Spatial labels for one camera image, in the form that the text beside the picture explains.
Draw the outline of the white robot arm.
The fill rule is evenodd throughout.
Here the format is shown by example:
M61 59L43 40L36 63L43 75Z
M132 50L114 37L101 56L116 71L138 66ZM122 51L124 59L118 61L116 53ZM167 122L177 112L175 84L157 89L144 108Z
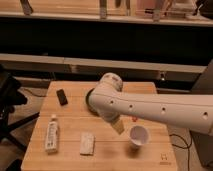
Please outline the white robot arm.
M121 115L188 128L213 136L213 95L137 94L122 91L119 75L105 73L87 105L119 132Z

